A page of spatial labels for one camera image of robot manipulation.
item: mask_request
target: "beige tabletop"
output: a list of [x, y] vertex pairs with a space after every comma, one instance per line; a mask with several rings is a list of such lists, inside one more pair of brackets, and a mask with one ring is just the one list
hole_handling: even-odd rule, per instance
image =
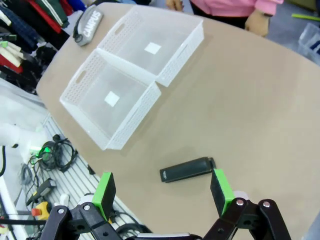
[[[203, 236], [218, 218], [209, 174], [162, 183], [159, 170], [214, 157], [233, 190], [276, 201], [292, 239], [320, 210], [320, 68], [244, 30], [205, 19], [205, 39], [122, 150], [100, 150], [59, 97], [113, 24], [132, 6], [104, 3], [93, 41], [70, 38], [37, 92], [65, 135], [118, 197], [157, 233]], [[250, 239], [244, 230], [234, 239]]]

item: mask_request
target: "cable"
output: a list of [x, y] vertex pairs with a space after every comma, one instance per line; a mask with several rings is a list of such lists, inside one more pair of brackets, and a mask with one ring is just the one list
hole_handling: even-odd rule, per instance
[[40, 229], [33, 234], [33, 236], [32, 236], [32, 238], [34, 238], [33, 240], [40, 239], [44, 228], [45, 228], [45, 226], [40, 227]]
[[142, 228], [140, 227], [140, 223], [138, 223], [138, 221], [133, 216], [131, 216], [130, 214], [128, 214], [128, 213], [126, 213], [124, 211], [114, 211], [114, 213], [115, 213], [116, 217], [120, 217], [121, 214], [127, 215], [129, 218], [131, 218], [131, 220], [134, 222], [134, 224], [138, 227], [138, 231], [140, 233], [143, 232]]
[[6, 170], [6, 146], [2, 146], [2, 170], [0, 177], [5, 173]]
[[[41, 159], [39, 164], [41, 169], [47, 172], [57, 168], [64, 173], [78, 156], [78, 151], [73, 148], [67, 138], [61, 140], [60, 136], [56, 134], [53, 136], [53, 140], [54, 141], [47, 141], [39, 151], [37, 155], [37, 157]], [[71, 149], [71, 158], [66, 164], [62, 163], [63, 146], [68, 146]]]
[[140, 233], [143, 233], [142, 231], [142, 225], [138, 224], [136, 225], [135, 223], [125, 223], [121, 226], [119, 226], [115, 231], [118, 234], [125, 234], [129, 232], [130, 230], [138, 231]]
[[28, 209], [28, 206], [27, 206], [27, 198], [28, 198], [28, 194], [29, 194], [29, 192], [31, 191], [31, 189], [34, 187], [34, 186], [37, 186], [37, 187], [39, 187], [39, 178], [38, 178], [38, 171], [39, 171], [39, 169], [40, 169], [40, 165], [38, 165], [38, 168], [36, 169], [36, 164], [37, 164], [37, 162], [32, 166], [32, 169], [33, 169], [33, 171], [34, 171], [34, 178], [33, 178], [33, 183], [32, 183], [32, 185], [31, 185], [31, 187], [29, 188], [29, 190], [26, 192], [26, 194], [25, 194], [25, 206], [26, 206], [26, 208]]
[[7, 225], [45, 225], [45, 220], [16, 220], [16, 219], [0, 219], [0, 224]]
[[32, 181], [32, 172], [27, 164], [23, 164], [20, 172], [20, 181], [22, 185], [28, 185]]

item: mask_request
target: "floor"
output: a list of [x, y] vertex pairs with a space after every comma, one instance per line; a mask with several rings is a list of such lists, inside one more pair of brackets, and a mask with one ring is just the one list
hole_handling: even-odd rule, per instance
[[313, 16], [314, 13], [296, 5], [284, 2], [277, 7], [277, 12], [271, 18], [270, 30], [267, 39], [298, 52], [298, 40], [307, 23], [319, 25], [316, 21], [309, 21], [291, 17], [291, 14]]

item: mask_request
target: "clothing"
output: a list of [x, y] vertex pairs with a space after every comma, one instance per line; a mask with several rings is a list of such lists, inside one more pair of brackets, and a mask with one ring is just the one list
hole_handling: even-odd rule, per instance
[[62, 31], [61, 26], [53, 21], [34, 0], [5, 0], [4, 2], [10, 10], [32, 26], [46, 42], [52, 44], [56, 49], [59, 50], [69, 38], [69, 35]]
[[28, 25], [24, 20], [17, 16], [10, 9], [0, 6], [0, 10], [10, 19], [12, 24], [10, 27], [25, 40], [25, 42], [34, 48], [37, 46], [38, 40], [41, 39], [40, 35], [34, 30], [30, 25]]
[[70, 16], [74, 12], [72, 6], [67, 2], [67, 0], [60, 0], [60, 4], [67, 16]]
[[208, 19], [213, 19], [219, 22], [223, 22], [225, 24], [229, 24], [241, 29], [245, 29], [245, 24], [246, 21], [248, 19], [247, 16], [232, 16], [232, 17], [228, 17], [228, 16], [212, 16], [210, 14], [205, 13], [204, 11], [202, 11], [199, 7], [197, 7], [194, 3], [191, 3], [191, 7], [193, 10], [193, 13], [195, 15], [201, 16], [201, 17], [205, 17]]
[[0, 26], [0, 33], [2, 34], [11, 34], [11, 32], [5, 27]]
[[8, 26], [11, 25], [10, 19], [0, 10], [0, 19], [5, 22]]
[[0, 55], [0, 66], [6, 66], [18, 74], [21, 74], [24, 71], [22, 66], [16, 67], [2, 55]]
[[24, 54], [22, 52], [20, 52], [20, 50], [16, 50], [15, 48], [9, 46], [9, 43], [8, 43], [8, 46], [5, 49], [7, 51], [9, 51], [15, 58], [22, 59], [22, 60], [24, 59]]
[[36, 50], [36, 58], [40, 61], [41, 65], [49, 65], [56, 53], [51, 47], [41, 46]]
[[21, 47], [13, 44], [12, 42], [9, 42], [9, 41], [8, 41], [8, 47], [10, 47], [10, 48], [12, 48], [12, 49], [14, 49], [14, 50], [16, 50], [16, 51], [18, 51], [18, 52], [21, 52]]
[[277, 4], [284, 0], [191, 0], [206, 14], [221, 17], [248, 17], [255, 9], [276, 14]]
[[35, 2], [60, 26], [69, 25], [67, 15], [58, 0], [35, 0]]
[[16, 41], [14, 41], [14, 44], [17, 45], [17, 46], [19, 46], [19, 47], [21, 47], [24, 52], [30, 54], [30, 53], [32, 53], [33, 51], [35, 51], [35, 50], [37, 49], [37, 47], [38, 47], [37, 45], [34, 45], [33, 47], [30, 47], [29, 44], [26, 42], [26, 40], [25, 40], [23, 37], [21, 37], [21, 36], [19, 35], [19, 33], [16, 32], [16, 31], [13, 29], [12, 25], [7, 26], [7, 24], [5, 24], [4, 21], [1, 21], [1, 20], [0, 20], [0, 28], [3, 29], [3, 30], [4, 30], [4, 28], [5, 28], [5, 29], [8, 30], [11, 34], [15, 34], [15, 35], [16, 35]]
[[41, 17], [52, 27], [52, 29], [56, 33], [61, 32], [61, 26], [52, 20], [52, 18], [34, 1], [34, 0], [27, 0], [30, 5], [41, 15]]
[[25, 74], [24, 72], [23, 74], [18, 74], [2, 65], [0, 65], [0, 71], [6, 74], [5, 80], [27, 92], [29, 92], [29, 90], [34, 90], [37, 87], [37, 81], [30, 74]]
[[70, 16], [68, 16], [68, 22], [70, 23], [67, 27], [63, 29], [67, 34], [73, 36], [76, 23], [78, 19], [82, 16], [83, 11], [74, 11]]
[[73, 11], [81, 10], [84, 12], [86, 10], [86, 6], [81, 0], [67, 0], [67, 1], [73, 8]]

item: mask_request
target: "black object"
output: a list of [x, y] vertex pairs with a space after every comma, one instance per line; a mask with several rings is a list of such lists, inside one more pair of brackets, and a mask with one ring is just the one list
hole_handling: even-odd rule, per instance
[[134, 0], [138, 5], [145, 5], [148, 6], [151, 3], [151, 0]]
[[[1, 210], [0, 221], [8, 219], [9, 215], [6, 212], [6, 208], [5, 208], [4, 202], [2, 201], [1, 195], [0, 195], [0, 210]], [[13, 239], [17, 240], [17, 237], [16, 237], [15, 232], [14, 232], [14, 228], [10, 224], [8, 224], [7, 227], [8, 227], [8, 230], [11, 232], [11, 234], [13, 236]]]
[[23, 74], [18, 74], [10, 68], [2, 65], [0, 65], [0, 71], [3, 74], [6, 74], [5, 80], [25, 90], [28, 93], [33, 94], [34, 89], [36, 89], [37, 81], [34, 77], [30, 77], [29, 74], [26, 74], [24, 72]]
[[56, 49], [59, 50], [70, 37], [63, 30], [61, 30], [60, 33], [55, 32], [49, 23], [45, 21], [45, 19], [37, 12], [37, 10], [34, 9], [33, 6], [31, 6], [28, 1], [4, 0], [4, 3], [27, 24], [33, 27], [46, 42], [51, 43]]
[[86, 168], [88, 169], [90, 175], [95, 175], [96, 174], [96, 172], [92, 169], [92, 167], [89, 164], [88, 164], [88, 166]]
[[119, 226], [116, 230], [117, 234], [125, 235], [130, 231], [138, 231], [140, 233], [152, 233], [149, 228], [147, 228], [145, 225], [141, 224], [135, 224], [135, 223], [126, 223], [121, 226]]
[[275, 201], [254, 204], [240, 197], [233, 199], [203, 240], [232, 239], [238, 229], [248, 229], [255, 240], [291, 240]]
[[6, 170], [6, 146], [2, 146], [2, 169], [0, 177], [5, 173]]
[[51, 189], [56, 187], [56, 182], [52, 180], [50, 177], [45, 180], [31, 195], [29, 200], [25, 203], [27, 206], [33, 203], [38, 203], [38, 199], [46, 195], [51, 191]]
[[246, 21], [248, 20], [247, 16], [212, 16], [211, 14], [207, 14], [202, 11], [199, 7], [197, 7], [192, 1], [190, 1], [193, 13], [195, 15], [205, 17], [208, 19], [213, 19], [225, 24], [229, 24], [241, 29], [245, 29]]
[[320, 14], [320, 0], [315, 0], [316, 9], [318, 10], [318, 13]]
[[16, 34], [11, 34], [11, 33], [0, 33], [0, 39], [1, 41], [10, 41], [14, 42], [17, 40], [17, 35]]
[[46, 221], [45, 220], [0, 219], [0, 224], [40, 226], [40, 225], [45, 225]]
[[[230, 240], [238, 229], [248, 229], [255, 240], [291, 240], [277, 204], [271, 199], [254, 204], [243, 198], [235, 198], [225, 213], [201, 238], [193, 234], [130, 237], [130, 240]], [[85, 202], [72, 210], [55, 206], [44, 226], [41, 240], [77, 240], [80, 234], [89, 233], [96, 240], [121, 240], [91, 202]]]
[[41, 46], [36, 50], [36, 58], [40, 61], [41, 65], [48, 66], [56, 53], [57, 51], [51, 47]]
[[119, 3], [119, 2], [117, 0], [95, 0], [92, 4], [98, 6], [103, 3]]
[[[64, 173], [67, 171], [76, 157], [78, 156], [78, 151], [74, 149], [71, 142], [65, 138], [60, 139], [59, 135], [53, 136], [54, 141], [47, 141], [39, 151], [36, 156], [39, 159], [39, 165], [42, 170], [51, 171], [57, 168], [59, 171]], [[62, 161], [63, 146], [68, 146], [71, 149], [71, 158], [67, 163]]]
[[216, 168], [212, 157], [201, 157], [195, 160], [187, 161], [178, 165], [170, 166], [160, 170], [161, 181], [170, 183], [182, 179], [188, 179], [203, 174], [212, 173]]
[[316, 41], [316, 42], [310, 47], [310, 49], [311, 49], [311, 50], [315, 50], [316, 47], [318, 47], [319, 45], [320, 45], [320, 40]]
[[32, 181], [32, 172], [27, 164], [23, 164], [21, 167], [20, 181], [22, 185], [28, 185]]

